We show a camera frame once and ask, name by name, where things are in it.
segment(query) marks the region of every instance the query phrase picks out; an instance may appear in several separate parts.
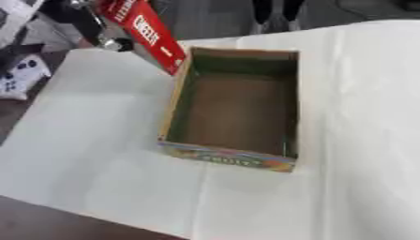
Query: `white game controller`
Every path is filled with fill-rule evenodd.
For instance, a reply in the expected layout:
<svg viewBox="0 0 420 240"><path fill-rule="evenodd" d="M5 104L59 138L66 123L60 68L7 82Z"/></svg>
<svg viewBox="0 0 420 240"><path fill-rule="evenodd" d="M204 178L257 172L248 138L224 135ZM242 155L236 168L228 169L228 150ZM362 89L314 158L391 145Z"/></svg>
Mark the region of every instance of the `white game controller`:
<svg viewBox="0 0 420 240"><path fill-rule="evenodd" d="M28 55L0 78L0 98L27 100L27 91L43 77L51 76L40 57Z"/></svg>

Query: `person's leg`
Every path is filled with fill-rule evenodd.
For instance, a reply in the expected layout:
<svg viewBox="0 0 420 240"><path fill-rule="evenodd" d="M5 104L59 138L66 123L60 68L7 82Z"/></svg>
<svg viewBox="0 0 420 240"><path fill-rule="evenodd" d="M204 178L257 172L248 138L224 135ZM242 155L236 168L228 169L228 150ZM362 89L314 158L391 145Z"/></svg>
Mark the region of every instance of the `person's leg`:
<svg viewBox="0 0 420 240"><path fill-rule="evenodd" d="M299 9L304 3L305 0L283 0L283 16L284 18L292 22L296 20L297 13L299 13Z"/></svg>
<svg viewBox="0 0 420 240"><path fill-rule="evenodd" d="M267 22L273 11L273 0L252 0L254 16L258 24Z"/></svg>

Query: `table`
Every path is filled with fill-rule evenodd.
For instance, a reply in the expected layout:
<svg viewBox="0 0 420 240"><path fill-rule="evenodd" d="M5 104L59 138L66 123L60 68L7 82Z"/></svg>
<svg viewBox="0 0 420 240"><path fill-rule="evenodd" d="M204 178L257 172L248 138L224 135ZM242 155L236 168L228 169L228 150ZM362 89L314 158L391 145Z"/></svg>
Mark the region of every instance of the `table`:
<svg viewBox="0 0 420 240"><path fill-rule="evenodd" d="M131 53L71 52L0 148L0 194L194 240L418 239L419 24L183 43L300 52L291 174L163 155L172 78Z"/></svg>

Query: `gray floor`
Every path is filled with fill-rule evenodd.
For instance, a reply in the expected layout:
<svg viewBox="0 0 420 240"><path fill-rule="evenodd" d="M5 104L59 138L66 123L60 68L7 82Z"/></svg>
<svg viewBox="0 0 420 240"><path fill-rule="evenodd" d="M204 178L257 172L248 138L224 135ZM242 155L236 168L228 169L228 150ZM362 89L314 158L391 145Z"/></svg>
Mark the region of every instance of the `gray floor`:
<svg viewBox="0 0 420 240"><path fill-rule="evenodd" d="M281 13L282 0L273 0ZM299 14L302 29L366 20L420 19L398 0L306 0ZM178 39L245 36L253 24L251 0L155 0L161 19Z"/></svg>
<svg viewBox="0 0 420 240"><path fill-rule="evenodd" d="M274 1L281 12L282 1ZM251 0L172 0L166 7L161 19L177 39L245 36L254 19Z"/></svg>

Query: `cheez-it logo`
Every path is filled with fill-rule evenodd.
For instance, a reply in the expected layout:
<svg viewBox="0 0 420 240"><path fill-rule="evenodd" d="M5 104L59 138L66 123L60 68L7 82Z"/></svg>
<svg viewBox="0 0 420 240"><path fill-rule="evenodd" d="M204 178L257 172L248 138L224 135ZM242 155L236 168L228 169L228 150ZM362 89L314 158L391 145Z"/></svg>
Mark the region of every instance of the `cheez-it logo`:
<svg viewBox="0 0 420 240"><path fill-rule="evenodd" d="M151 46L155 46L155 43L159 40L159 34L145 20L143 15L137 16L136 20L134 20L134 27Z"/></svg>

